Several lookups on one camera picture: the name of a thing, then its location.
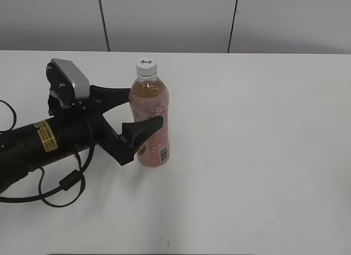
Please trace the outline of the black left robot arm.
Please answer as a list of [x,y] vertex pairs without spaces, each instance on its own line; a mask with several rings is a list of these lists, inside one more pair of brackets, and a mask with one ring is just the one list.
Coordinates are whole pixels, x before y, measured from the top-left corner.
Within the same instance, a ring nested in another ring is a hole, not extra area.
[[30,172],[99,145],[121,166],[134,160],[141,146],[163,127],[163,117],[122,124],[117,134],[103,114],[129,102],[128,88],[91,85],[87,99],[62,108],[48,100],[51,118],[1,134],[1,192]]

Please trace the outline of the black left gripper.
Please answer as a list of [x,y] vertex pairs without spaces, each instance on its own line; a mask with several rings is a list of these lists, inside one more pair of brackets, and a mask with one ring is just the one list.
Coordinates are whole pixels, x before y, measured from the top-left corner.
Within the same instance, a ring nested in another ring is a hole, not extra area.
[[104,88],[90,85],[90,96],[75,101],[69,108],[62,108],[55,98],[49,96],[48,120],[58,149],[50,153],[50,162],[58,161],[74,152],[95,148],[99,145],[121,166],[134,160],[133,152],[163,127],[163,117],[122,123],[118,135],[104,118],[103,113],[129,102],[130,88]]

